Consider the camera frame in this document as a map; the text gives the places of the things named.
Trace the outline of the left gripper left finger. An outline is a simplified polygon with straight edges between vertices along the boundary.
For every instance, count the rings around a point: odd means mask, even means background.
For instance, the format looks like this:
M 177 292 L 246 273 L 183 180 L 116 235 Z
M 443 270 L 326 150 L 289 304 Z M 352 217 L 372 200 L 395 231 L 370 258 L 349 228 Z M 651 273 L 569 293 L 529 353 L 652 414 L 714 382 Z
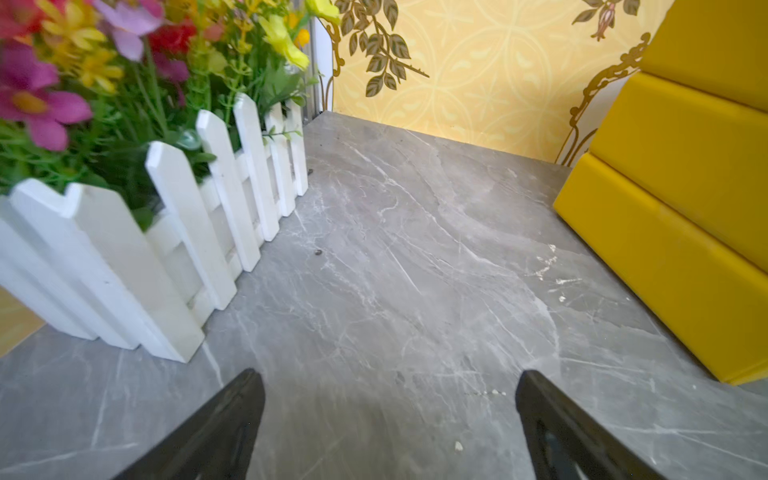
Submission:
M 262 376 L 247 368 L 118 479 L 244 479 L 265 409 Z

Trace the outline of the yellow drawer cabinet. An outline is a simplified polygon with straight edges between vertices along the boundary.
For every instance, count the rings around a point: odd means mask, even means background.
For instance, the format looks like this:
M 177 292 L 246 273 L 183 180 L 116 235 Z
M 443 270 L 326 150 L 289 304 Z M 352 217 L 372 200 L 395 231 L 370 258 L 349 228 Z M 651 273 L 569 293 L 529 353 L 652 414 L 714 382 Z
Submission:
M 597 74 L 557 214 L 719 381 L 767 375 L 767 5 L 677 1 Z

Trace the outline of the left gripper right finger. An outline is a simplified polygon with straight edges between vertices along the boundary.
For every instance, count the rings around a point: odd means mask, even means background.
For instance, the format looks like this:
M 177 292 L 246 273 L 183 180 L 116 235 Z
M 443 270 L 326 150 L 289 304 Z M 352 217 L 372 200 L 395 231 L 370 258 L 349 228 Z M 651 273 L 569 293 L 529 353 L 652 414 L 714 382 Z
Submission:
M 515 391 L 537 479 L 661 479 L 568 395 L 537 370 Z

